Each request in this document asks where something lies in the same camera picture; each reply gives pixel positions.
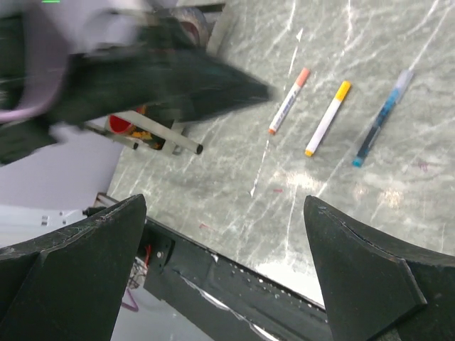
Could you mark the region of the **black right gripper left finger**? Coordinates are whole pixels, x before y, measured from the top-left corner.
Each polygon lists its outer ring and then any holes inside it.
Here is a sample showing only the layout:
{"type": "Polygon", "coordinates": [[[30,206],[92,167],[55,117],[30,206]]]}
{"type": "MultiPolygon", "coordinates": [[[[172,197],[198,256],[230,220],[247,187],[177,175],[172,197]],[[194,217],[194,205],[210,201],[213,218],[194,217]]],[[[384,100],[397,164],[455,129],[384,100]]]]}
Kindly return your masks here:
{"type": "Polygon", "coordinates": [[[1,249],[1,339],[110,340],[146,218],[143,195],[1,249]]]}

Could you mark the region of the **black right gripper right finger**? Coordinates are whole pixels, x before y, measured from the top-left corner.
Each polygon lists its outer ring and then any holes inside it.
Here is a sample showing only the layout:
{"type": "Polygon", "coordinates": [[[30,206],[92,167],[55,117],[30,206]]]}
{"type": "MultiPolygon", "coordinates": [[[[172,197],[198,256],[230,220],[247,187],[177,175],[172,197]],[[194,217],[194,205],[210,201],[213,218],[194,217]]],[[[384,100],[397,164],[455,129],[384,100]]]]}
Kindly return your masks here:
{"type": "Polygon", "coordinates": [[[454,257],[381,232],[308,196],[304,220],[335,340],[454,339],[454,257]]]}

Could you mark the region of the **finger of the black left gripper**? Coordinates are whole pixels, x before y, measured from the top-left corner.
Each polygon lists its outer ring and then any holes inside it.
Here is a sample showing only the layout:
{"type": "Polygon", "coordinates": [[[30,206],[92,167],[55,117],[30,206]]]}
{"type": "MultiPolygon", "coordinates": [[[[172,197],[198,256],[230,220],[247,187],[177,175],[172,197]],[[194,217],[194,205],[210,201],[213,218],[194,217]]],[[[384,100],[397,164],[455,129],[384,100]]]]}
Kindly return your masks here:
{"type": "Polygon", "coordinates": [[[272,88],[265,82],[206,56],[189,70],[191,83],[184,87],[184,121],[205,121],[229,112],[271,101],[272,88]]]}

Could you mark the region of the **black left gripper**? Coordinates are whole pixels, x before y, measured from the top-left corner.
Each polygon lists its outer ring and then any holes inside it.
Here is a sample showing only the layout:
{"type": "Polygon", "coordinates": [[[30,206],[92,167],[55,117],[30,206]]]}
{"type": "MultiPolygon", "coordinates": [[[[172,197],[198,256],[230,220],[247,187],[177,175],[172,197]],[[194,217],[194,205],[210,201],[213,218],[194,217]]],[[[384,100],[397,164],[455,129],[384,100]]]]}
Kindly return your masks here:
{"type": "Polygon", "coordinates": [[[56,124],[179,103],[198,46],[174,18],[135,10],[1,12],[1,162],[56,144],[56,124]]]}

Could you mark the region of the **white orange pen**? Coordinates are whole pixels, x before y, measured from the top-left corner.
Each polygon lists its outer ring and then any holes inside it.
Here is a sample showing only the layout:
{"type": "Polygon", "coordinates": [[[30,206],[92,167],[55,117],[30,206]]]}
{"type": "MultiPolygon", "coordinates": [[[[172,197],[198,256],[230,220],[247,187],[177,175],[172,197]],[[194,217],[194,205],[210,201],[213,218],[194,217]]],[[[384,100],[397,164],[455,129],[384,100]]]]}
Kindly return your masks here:
{"type": "Polygon", "coordinates": [[[274,118],[269,125],[268,132],[272,135],[275,135],[279,130],[279,127],[282,125],[285,117],[289,113],[290,109],[294,105],[294,102],[301,91],[301,88],[304,86],[308,76],[310,74],[310,70],[307,68],[303,68],[299,73],[299,76],[296,78],[294,84],[291,86],[289,92],[287,93],[284,101],[280,105],[277,110],[277,113],[274,115],[274,118]]]}

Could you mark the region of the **blue pen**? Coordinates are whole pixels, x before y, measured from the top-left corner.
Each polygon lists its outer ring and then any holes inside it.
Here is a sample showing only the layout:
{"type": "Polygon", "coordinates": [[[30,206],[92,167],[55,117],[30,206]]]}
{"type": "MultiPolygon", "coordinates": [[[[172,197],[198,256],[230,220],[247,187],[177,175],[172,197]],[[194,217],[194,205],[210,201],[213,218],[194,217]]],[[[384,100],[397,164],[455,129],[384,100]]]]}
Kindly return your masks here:
{"type": "Polygon", "coordinates": [[[365,137],[365,140],[357,152],[356,157],[353,159],[352,165],[355,167],[361,167],[367,158],[373,144],[375,143],[378,134],[386,122],[389,113],[395,107],[395,105],[399,102],[403,94],[405,93],[410,81],[412,80],[414,72],[410,69],[405,69],[400,73],[391,93],[389,94],[388,98],[386,99],[384,105],[381,107],[378,115],[371,126],[371,129],[368,132],[368,135],[365,137]]]}

